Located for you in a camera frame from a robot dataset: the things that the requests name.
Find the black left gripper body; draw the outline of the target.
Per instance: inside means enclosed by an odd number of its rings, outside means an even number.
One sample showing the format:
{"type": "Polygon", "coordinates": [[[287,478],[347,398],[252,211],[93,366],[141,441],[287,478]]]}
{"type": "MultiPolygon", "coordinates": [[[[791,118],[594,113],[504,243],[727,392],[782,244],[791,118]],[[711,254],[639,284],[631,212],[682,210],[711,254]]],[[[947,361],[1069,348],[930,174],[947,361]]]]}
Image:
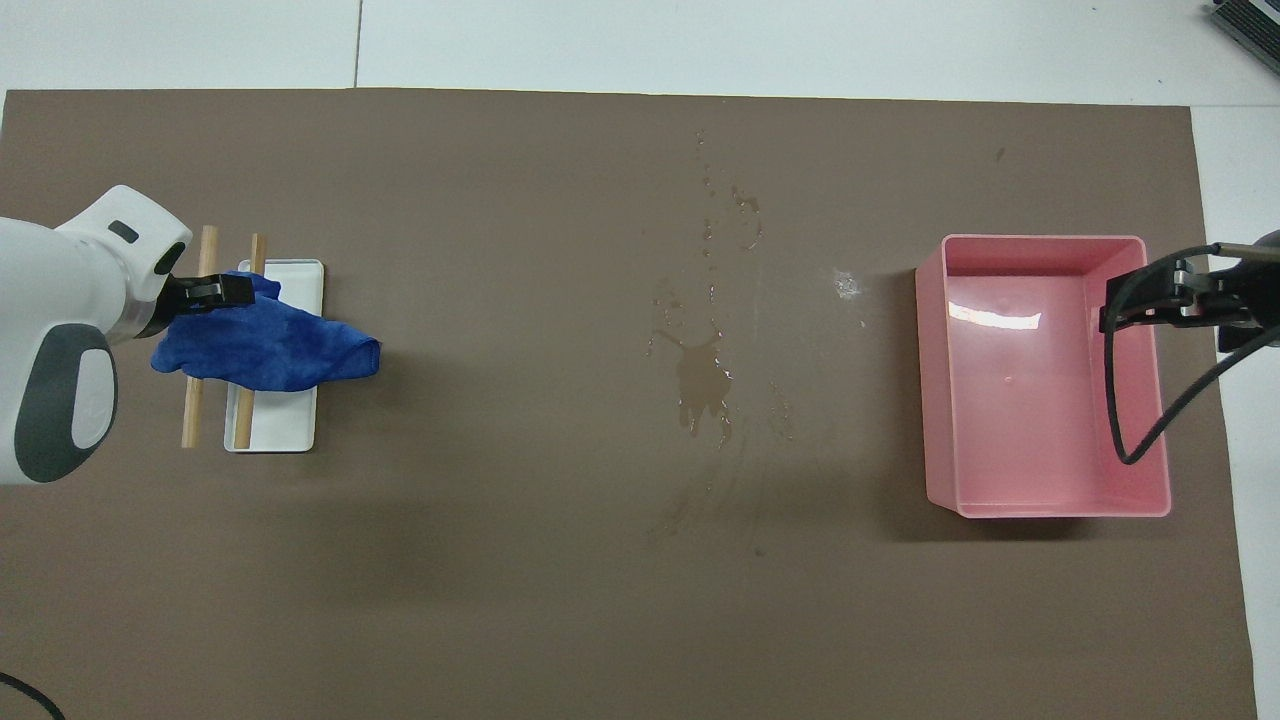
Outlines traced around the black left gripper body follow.
{"type": "Polygon", "coordinates": [[[118,318],[118,342],[148,338],[165,331],[178,316],[198,314],[198,304],[189,291],[198,287],[198,277],[168,275],[155,299],[143,299],[138,291],[125,288],[125,300],[118,318]]]}

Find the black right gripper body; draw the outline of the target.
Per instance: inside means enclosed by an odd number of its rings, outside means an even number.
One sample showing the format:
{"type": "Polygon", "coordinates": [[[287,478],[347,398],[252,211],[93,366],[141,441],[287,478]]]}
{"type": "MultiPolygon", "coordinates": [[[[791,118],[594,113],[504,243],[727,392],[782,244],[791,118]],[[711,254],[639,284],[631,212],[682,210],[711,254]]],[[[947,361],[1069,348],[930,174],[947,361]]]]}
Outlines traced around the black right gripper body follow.
{"type": "Polygon", "coordinates": [[[1213,310],[1217,351],[1231,354],[1245,345],[1266,338],[1267,347],[1277,347],[1279,324],[1279,232],[1272,231],[1249,247],[1239,243],[1212,243],[1211,258],[1233,258],[1238,264],[1211,272],[1219,283],[1217,293],[1230,299],[1231,310],[1213,310]]]}

